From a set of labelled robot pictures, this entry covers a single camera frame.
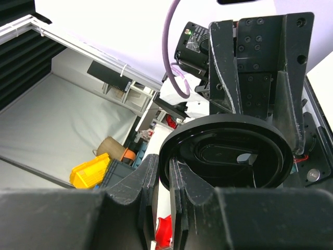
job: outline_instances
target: black metal plate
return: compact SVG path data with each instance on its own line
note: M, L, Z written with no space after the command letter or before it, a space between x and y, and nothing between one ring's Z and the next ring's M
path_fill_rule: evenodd
M277 71L282 19L283 16L274 16L239 21L238 72Z
M271 74L239 74L239 87L244 115L265 120L270 100Z
M320 171L320 177L317 182L328 178L331 175L331 166L327 160L323 145L320 138L323 136L319 132L320 128L317 128L313 121L312 115L309 112L303 114L305 123L305 138L307 141L313 140L313 145L310 146L308 152L308 160L302 161L298 164L298 172L303 186L309 186L314 184L307 179L307 174L311 169L318 169Z

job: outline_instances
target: black plastic bracket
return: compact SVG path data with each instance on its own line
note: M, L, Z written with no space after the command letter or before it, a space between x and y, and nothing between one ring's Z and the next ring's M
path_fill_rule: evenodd
M298 172L291 174L284 182L285 187L316 187L333 192L330 179L333 178L333 148L323 127L317 127L309 112L303 114L306 145L304 153L309 156L297 164ZM309 174L315 179L309 180Z
M231 20L211 23L210 114L265 120L273 113L294 154L303 154L302 91L313 20L310 12L246 18L235 34Z
M0 249L148 250L158 180L158 156L148 155L106 190L1 191Z
M170 183L174 250L331 247L333 196L328 192L214 189L175 158Z

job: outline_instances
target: yellow plastic crate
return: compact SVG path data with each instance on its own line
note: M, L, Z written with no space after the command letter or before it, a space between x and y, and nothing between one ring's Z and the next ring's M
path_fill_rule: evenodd
M95 159L78 165L72 169L69 177L70 183L77 189L91 189L102 182L105 171L110 162L107 153L97 156Z

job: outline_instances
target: cable tie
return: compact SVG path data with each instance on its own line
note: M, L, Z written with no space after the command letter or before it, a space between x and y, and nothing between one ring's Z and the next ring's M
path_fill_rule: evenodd
M17 27L15 27L14 25L10 25L10 27L12 27L16 31L16 37L18 37L19 31L17 30Z
M39 26L39 30L40 30L41 36L44 36L44 31L42 30L41 26Z
M123 69L121 70L120 77L123 77L123 73L124 73L124 70L125 70L126 66L127 66L127 64L125 64L125 66L124 66Z

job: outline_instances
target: silver button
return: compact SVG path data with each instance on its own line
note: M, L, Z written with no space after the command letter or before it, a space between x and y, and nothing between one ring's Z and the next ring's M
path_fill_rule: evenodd
M308 181L315 182L321 177L321 172L318 169L313 168L308 172L306 177L308 178Z

